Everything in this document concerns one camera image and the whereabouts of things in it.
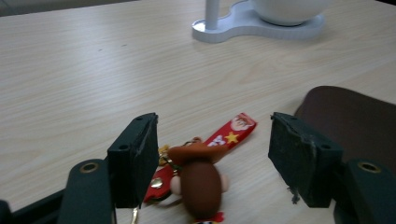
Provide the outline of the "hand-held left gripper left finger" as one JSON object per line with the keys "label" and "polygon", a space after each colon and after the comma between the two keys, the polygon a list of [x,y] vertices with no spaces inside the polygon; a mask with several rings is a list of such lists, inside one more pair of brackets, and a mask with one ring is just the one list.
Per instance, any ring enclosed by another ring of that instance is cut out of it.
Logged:
{"label": "hand-held left gripper left finger", "polygon": [[117,208],[135,208],[144,201],[159,163],[157,123],[156,113],[133,119],[107,150]]}

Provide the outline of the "white bowl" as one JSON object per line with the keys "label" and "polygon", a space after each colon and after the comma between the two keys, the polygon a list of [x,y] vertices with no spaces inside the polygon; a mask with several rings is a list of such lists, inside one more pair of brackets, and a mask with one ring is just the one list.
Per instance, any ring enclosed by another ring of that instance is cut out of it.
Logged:
{"label": "white bowl", "polygon": [[323,12],[332,0],[249,0],[259,17],[276,25],[294,26]]}

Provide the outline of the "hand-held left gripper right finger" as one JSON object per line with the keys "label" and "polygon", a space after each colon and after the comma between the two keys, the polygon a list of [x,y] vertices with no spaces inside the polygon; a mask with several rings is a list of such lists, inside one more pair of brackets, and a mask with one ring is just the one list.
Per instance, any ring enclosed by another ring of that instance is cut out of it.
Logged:
{"label": "hand-held left gripper right finger", "polygon": [[301,119],[275,112],[268,158],[292,192],[309,207],[328,207],[332,200],[332,170],[341,162],[343,149]]}

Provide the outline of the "dark brown leather pad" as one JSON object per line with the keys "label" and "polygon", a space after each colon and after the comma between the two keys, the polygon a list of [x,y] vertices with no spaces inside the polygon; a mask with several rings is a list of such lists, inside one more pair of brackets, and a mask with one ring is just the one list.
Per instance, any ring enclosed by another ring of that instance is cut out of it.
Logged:
{"label": "dark brown leather pad", "polygon": [[340,145],[344,161],[376,161],[396,174],[396,105],[319,86],[308,92],[295,116]]}

